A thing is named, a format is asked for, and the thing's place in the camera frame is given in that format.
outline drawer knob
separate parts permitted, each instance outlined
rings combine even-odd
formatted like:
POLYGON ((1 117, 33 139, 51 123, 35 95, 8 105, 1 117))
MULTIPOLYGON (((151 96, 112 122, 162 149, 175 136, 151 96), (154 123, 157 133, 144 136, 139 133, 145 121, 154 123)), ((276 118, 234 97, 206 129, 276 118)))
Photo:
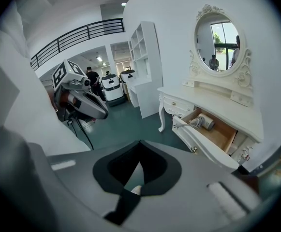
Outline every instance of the drawer knob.
POLYGON ((197 151, 197 147, 192 147, 192 148, 191 148, 191 152, 192 152, 192 153, 194 153, 194 154, 195 154, 195 153, 196 153, 196 151, 197 151))

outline window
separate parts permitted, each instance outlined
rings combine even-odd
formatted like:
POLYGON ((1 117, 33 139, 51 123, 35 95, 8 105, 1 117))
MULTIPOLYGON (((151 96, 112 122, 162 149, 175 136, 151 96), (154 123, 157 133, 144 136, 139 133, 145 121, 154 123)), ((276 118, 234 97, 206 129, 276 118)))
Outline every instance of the window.
POLYGON ((231 67, 234 50, 238 48, 236 44, 238 32, 231 22, 211 24, 211 29, 219 69, 226 71, 231 67))

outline railing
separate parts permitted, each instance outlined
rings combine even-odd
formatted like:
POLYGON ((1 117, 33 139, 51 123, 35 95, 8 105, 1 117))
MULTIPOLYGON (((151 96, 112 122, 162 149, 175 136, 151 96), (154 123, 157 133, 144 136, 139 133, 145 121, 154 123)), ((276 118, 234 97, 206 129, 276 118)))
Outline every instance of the railing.
POLYGON ((124 32, 122 18, 98 21, 84 25, 63 34, 46 45, 35 56, 32 57, 31 66, 35 71, 48 60, 53 58, 56 54, 59 54, 75 44, 79 44, 83 41, 87 41, 99 36, 122 32, 124 32))

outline oval mirror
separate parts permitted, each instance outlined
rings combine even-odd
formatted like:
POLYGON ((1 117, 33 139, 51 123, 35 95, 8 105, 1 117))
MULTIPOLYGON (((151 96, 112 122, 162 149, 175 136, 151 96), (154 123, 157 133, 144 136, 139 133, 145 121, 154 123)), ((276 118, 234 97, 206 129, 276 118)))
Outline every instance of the oval mirror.
POLYGON ((196 36, 199 56, 209 69, 223 72, 232 68, 239 56, 240 37, 229 18, 215 13, 203 16, 196 36))

